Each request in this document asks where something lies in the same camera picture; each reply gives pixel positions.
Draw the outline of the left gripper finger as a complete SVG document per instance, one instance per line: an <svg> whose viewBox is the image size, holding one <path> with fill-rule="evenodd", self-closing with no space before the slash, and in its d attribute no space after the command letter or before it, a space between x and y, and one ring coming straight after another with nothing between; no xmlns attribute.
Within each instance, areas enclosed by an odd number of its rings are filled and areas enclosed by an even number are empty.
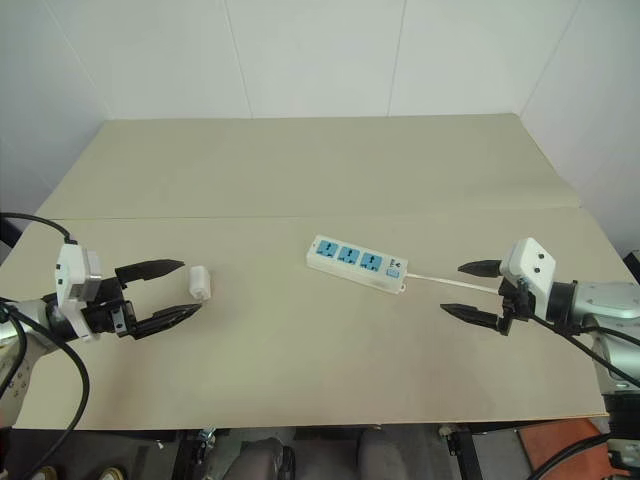
<svg viewBox="0 0 640 480"><path fill-rule="evenodd" d="M148 260L116 268L115 276L120 287L125 289L130 282L159 278L184 266L185 263L179 260Z"/></svg>
<svg viewBox="0 0 640 480"><path fill-rule="evenodd" d="M130 336L139 340L173 328L194 315L201 307L201 304L185 304L154 312L150 318L136 321L130 328Z"/></svg>

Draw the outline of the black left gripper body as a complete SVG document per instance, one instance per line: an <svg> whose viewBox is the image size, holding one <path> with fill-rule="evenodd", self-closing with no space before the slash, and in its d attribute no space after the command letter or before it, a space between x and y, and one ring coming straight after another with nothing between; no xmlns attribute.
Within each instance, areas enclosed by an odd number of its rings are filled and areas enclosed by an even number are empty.
<svg viewBox="0 0 640 480"><path fill-rule="evenodd" d="M133 304L123 290L132 279L127 276L102 280L96 296L86 302L82 314L92 333L114 333L119 337L138 338L137 319Z"/></svg>

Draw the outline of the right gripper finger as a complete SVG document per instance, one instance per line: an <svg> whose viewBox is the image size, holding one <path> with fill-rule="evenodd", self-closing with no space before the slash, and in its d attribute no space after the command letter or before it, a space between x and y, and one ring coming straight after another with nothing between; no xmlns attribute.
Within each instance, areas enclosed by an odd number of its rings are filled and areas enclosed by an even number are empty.
<svg viewBox="0 0 640 480"><path fill-rule="evenodd" d="M440 308L463 322L494 331L499 330L499 317L497 314L481 311L474 306L457 303L441 304Z"/></svg>
<svg viewBox="0 0 640 480"><path fill-rule="evenodd" d="M502 275L500 260L479 260L467 262L459 266L457 271L481 278L498 278Z"/></svg>

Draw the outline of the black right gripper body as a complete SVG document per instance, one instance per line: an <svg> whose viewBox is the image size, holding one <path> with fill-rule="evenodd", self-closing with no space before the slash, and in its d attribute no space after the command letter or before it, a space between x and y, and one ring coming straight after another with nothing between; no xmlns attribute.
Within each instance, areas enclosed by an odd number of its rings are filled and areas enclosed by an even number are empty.
<svg viewBox="0 0 640 480"><path fill-rule="evenodd" d="M508 335L514 320L527 322L532 317L534 296L524 279L518 279L516 284L512 284L504 278L498 293L502 297L503 310L502 316L498 319L498 332Z"/></svg>

